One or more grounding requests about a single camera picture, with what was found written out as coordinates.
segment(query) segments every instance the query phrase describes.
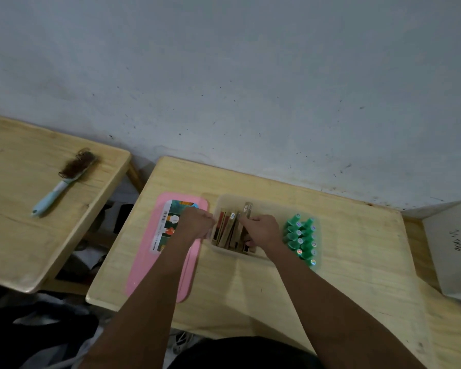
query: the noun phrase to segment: pink tray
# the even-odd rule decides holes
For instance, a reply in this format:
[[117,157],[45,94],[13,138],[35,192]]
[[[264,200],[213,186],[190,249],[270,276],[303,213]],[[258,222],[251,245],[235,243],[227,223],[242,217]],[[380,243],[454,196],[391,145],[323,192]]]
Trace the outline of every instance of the pink tray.
[[[145,277],[149,269],[154,265],[155,261],[159,257],[159,254],[153,254],[150,252],[150,245],[154,239],[155,232],[157,230],[157,225],[159,223],[164,204],[171,200],[193,202],[198,205],[198,208],[202,210],[208,209],[208,202],[201,198],[195,197],[193,195],[181,194],[166,192],[162,193],[157,197],[155,202],[155,207],[152,210],[152,215],[148,220],[147,228],[140,243],[139,250],[133,262],[132,269],[128,276],[128,282],[126,283],[126,294],[131,295],[135,291],[140,281]],[[177,290],[176,302],[182,302],[190,291],[191,282],[193,280],[193,271],[195,269],[195,264],[198,258],[198,252],[200,250],[201,240],[196,240],[190,250],[188,255],[186,255],[186,260],[184,261],[183,271],[181,272],[181,278],[179,279],[179,287]]]

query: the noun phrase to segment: hair brush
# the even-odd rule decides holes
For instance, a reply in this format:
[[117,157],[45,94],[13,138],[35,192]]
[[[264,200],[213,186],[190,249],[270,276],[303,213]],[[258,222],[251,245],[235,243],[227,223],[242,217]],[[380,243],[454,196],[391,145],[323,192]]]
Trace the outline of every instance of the hair brush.
[[92,154],[89,149],[82,149],[79,151],[75,159],[68,162],[63,170],[59,172],[62,181],[32,208],[31,216],[38,217],[42,215],[53,204],[62,191],[77,180],[96,160],[97,157]]

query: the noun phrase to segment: hand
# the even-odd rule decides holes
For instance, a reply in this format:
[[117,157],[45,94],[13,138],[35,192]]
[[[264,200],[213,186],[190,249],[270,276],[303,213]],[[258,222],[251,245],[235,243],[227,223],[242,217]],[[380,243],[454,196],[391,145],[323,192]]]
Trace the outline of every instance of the hand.
[[179,217],[174,234],[189,235],[193,240],[203,238],[215,225],[213,215],[196,207],[186,207]]
[[250,241],[245,242],[248,246],[259,246],[266,251],[270,246],[282,242],[277,220],[271,215],[260,215],[251,219],[240,217],[239,222],[251,237]]

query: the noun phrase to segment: white box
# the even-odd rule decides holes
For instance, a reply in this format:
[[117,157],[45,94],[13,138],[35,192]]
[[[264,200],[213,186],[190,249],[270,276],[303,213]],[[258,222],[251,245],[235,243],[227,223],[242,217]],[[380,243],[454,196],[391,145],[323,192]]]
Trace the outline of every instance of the white box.
[[461,203],[423,220],[444,295],[461,299]]

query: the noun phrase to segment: white wall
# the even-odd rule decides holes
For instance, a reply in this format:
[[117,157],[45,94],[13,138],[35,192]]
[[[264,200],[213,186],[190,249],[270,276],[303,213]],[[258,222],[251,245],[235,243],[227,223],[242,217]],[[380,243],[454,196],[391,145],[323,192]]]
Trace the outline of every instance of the white wall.
[[461,0],[0,0],[0,114],[399,209],[461,199]]

